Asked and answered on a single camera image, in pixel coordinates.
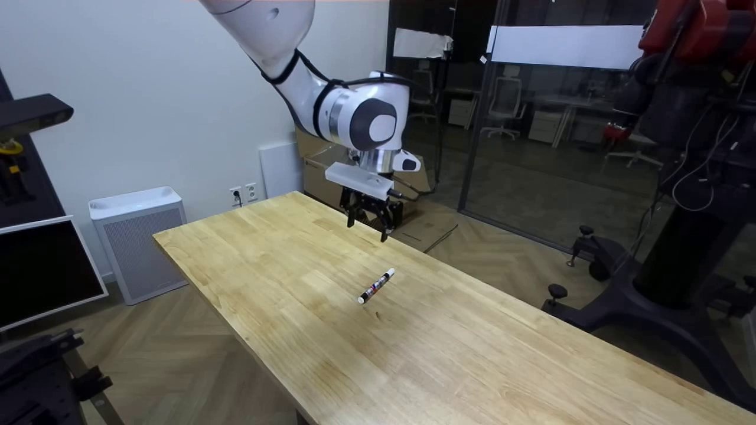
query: white box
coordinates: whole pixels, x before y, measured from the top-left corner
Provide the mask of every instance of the white box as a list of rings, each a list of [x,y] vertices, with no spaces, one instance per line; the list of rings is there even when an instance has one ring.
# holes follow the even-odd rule
[[[90,220],[129,305],[187,283],[153,240],[157,231],[187,221],[183,199],[172,188],[158,187],[94,199],[90,200]]]

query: wooden table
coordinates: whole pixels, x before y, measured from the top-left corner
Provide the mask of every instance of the wooden table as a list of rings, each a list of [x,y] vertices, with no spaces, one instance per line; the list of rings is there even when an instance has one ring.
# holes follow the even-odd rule
[[[157,238],[313,422],[754,422],[303,193]]]

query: pen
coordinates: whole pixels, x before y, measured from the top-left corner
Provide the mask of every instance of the pen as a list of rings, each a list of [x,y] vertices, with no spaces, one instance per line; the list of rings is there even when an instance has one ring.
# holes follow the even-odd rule
[[[370,301],[396,273],[397,273],[397,270],[389,270],[378,281],[373,281],[372,287],[366,287],[366,291],[357,298],[357,301],[360,301],[360,305]]]

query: computer screen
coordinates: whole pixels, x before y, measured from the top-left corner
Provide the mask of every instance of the computer screen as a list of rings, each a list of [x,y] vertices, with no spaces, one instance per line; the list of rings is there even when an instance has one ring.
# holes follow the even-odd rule
[[[107,298],[71,216],[0,226],[0,330]]]

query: electrical outlet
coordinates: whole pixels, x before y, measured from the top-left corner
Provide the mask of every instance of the electrical outlet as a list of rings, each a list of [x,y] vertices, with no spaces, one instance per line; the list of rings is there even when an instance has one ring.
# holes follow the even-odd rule
[[[241,187],[229,187],[229,192],[233,192],[233,205],[237,207],[237,205],[243,205],[243,200],[241,200]]]
[[[246,195],[250,199],[250,200],[257,200],[257,182],[249,182],[249,183],[243,183],[246,187]]]

